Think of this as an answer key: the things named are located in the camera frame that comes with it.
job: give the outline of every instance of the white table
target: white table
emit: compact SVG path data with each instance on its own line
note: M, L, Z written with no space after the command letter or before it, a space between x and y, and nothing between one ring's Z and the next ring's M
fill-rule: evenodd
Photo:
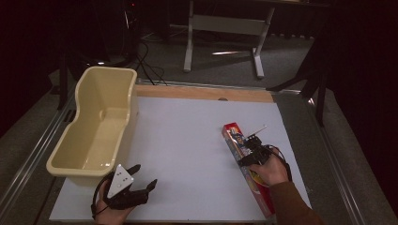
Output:
M140 97L134 136L126 132L120 150L130 151L126 168L141 164L134 189L158 179L149 201L134 209L128 221L264 222L239 167L222 137L222 126L237 122L246 134L280 147L293 180L310 206L299 167L275 103ZM68 178L50 220L92 220L95 187Z

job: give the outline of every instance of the metal frame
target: metal frame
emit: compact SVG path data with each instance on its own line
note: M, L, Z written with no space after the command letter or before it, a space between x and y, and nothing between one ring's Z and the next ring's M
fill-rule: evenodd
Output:
M265 21L196 15L193 13L193 0L191 0L190 17L188 20L188 44L185 53L184 71L191 71L193 52L193 30L207 30L215 32L259 36L258 44L255 48L253 48L253 61L255 64L257 77L260 79L264 78L265 76L263 65L261 63L260 53L263 48L264 41L267 37L268 29L274 11L275 7L271 7L268 10L268 15Z
M74 103L74 88L69 91L66 96L67 100L61 109L58 109L55 116L53 117L50 125L44 130L35 148L32 149L31 154L15 173L12 181L10 182L7 190L3 193L0 199L0 224L3 224L7 218L9 211L17 201L21 192L23 191L26 183L30 179L33 171L38 166L38 163L42 159L43 155L48 151L48 146L54 138L55 133L63 123L63 119L68 114L69 105Z

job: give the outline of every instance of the black cable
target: black cable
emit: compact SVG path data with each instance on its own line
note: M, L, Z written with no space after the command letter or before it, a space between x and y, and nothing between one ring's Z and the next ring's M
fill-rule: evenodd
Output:
M105 207L105 208L103 208L103 209L101 209L101 210L100 210L98 213L94 214L94 215L93 215L94 219L95 219L95 216L96 216L96 215L98 215L98 214L102 213L102 212L103 212L103 211L105 211L105 209L107 209L107 208L109 208L109 206L108 206L108 205L106 205L106 207Z
M113 176L114 174L115 174L114 172L110 172L108 175L104 176L104 177L102 178L102 180L99 181L99 184L97 185L96 190L94 191L93 202L91 203L91 213L92 213L92 218L93 218L93 219L96 219L96 215L99 214L99 213L101 213L102 211L104 211L104 210L108 207L108 206L107 206L106 208L102 209L101 211L99 211L99 212L97 213L97 205L96 205L96 203L97 203L97 194L99 193L100 187L102 186L102 184L103 184L106 180L108 180L111 176Z
M161 68L161 67L152 67L145 60L145 58L147 57L148 52L149 52L149 47L147 46L147 44L144 43L143 41L140 41L140 44L145 46L145 54L142 57L139 54L137 54L138 65L137 65L135 70L138 71L138 69L141 67L143 69L143 72L144 72L145 76L150 80L150 82L153 85L158 85L159 82L163 82L164 84L168 85L167 82L162 77L164 75L164 69ZM150 76L149 76L148 72L146 71L145 67L148 67L152 71L152 73L155 74L160 79L159 81L157 81L157 83L154 83L154 81L150 78ZM160 69L161 70L161 75L158 72L156 72L154 68Z
M271 154L273 154L274 156L276 156L281 163L284 165L284 167L286 168L286 172L287 172L287 178L289 179L289 181L293 181L293 177L292 177L292 172L290 170L290 165L289 163L287 163L286 159L284 158L283 153L281 152L281 150L279 150L278 147L275 147L273 145L269 145L271 148L275 148L278 151L277 153L274 153L272 150L270 150L269 148L266 148Z

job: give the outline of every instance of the plastic bin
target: plastic bin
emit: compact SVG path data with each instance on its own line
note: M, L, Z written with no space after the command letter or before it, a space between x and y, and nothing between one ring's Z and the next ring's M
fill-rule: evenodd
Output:
M50 174L102 177L126 158L117 155L126 126L134 130L136 124L136 78L128 68L90 67L84 72L75 90L76 116L47 161Z

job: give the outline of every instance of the gray floor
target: gray floor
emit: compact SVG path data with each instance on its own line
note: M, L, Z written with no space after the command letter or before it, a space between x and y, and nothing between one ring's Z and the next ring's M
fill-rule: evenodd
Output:
M174 34L168 42L156 36L145 37L148 46L145 61L159 74L159 68L162 68L162 78L169 84L184 82L270 87L295 76L313 43L302 38L268 37L261 54L267 77L258 80L250 54L255 38L221 36L214 42L211 41L214 38L212 35L197 33L194 37L191 72L184 73L186 34L180 28ZM140 54L144 56L145 52L145 46L140 45ZM214 52L237 53L214 55ZM146 70L153 80L158 80L148 67ZM138 73L142 80L147 80L141 68ZM57 71L50 76L57 83ZM303 82L292 85L290 89L299 90L302 85ZM332 92L327 92L324 128L316 125L313 108L300 96L288 92L275 93L274 98L280 107L310 201L321 217L328 224L398 224ZM63 179L51 177L45 169L45 162L67 122L59 123L51 140L46 142L40 139L43 133L49 132L46 128L54 123L52 119L60 114L56 110L57 100L58 96L45 95L0 140L1 193L7 193L14 175L21 172L20 168L25 169L23 163L32 152L33 157L39 157L37 165L32 168L33 172L26 173L21 181L21 186L25 188L12 198L15 202L8 205L8 210L0 209L2 212L7 211L7 214L2 215L0 224L60 223L49 221L48 217ZM73 102L68 107L73 109Z

